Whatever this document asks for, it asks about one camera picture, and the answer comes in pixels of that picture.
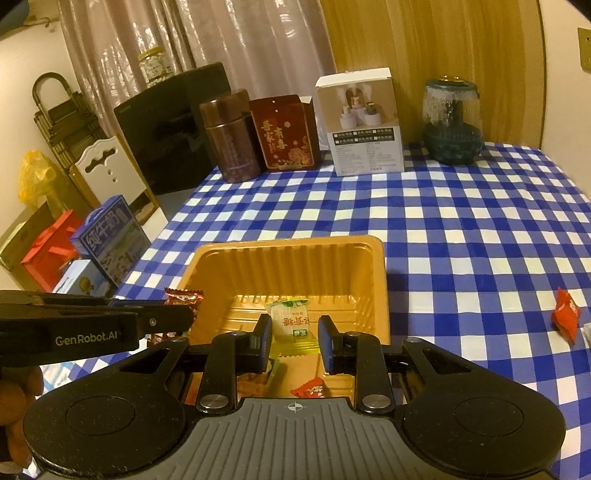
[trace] white wooden chair back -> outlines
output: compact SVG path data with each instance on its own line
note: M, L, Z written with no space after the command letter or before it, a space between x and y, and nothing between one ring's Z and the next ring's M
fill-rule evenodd
M147 188L117 137L87 147L76 167L100 203L123 195L131 205Z

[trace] glass jar lid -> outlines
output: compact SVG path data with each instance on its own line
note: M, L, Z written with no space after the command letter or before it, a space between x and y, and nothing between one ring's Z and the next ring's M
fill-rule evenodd
M433 79L427 82L427 86L437 90L447 90L448 92L477 92L476 83L464 80L461 77L451 77L444 75L440 79Z

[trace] wooden door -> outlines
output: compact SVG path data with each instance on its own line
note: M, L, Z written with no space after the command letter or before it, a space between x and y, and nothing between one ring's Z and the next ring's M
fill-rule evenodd
M337 71L390 67L405 142L421 139L424 85L476 82L485 140L539 147L545 54L538 0L320 0Z

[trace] table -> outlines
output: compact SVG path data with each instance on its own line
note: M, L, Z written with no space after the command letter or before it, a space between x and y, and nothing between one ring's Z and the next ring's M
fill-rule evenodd
M540 150L487 144L470 167L428 160L413 144L406 172L336 177L264 174L227 184L215 170L119 289L155 299L210 242L375 235L384 242L392 341L420 336L557 403L567 434L552 472L591 478L591 373L582 335L551 327L558 287L589 322L591 205ZM46 387L126 356L46 370Z

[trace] wall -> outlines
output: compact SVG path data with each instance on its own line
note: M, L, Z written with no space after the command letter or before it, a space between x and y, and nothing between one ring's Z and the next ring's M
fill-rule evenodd
M547 60L542 149L591 196L591 74L580 65L577 27L589 22L567 0L540 0Z
M33 116L37 106L31 97L36 78L45 72L63 75L73 90L79 90L59 23L25 28L0 39L0 233L24 210L17 198L17 177L23 155L41 150L53 156ZM45 82L41 98L48 107L67 99L57 82ZM15 288L0 268L0 288Z

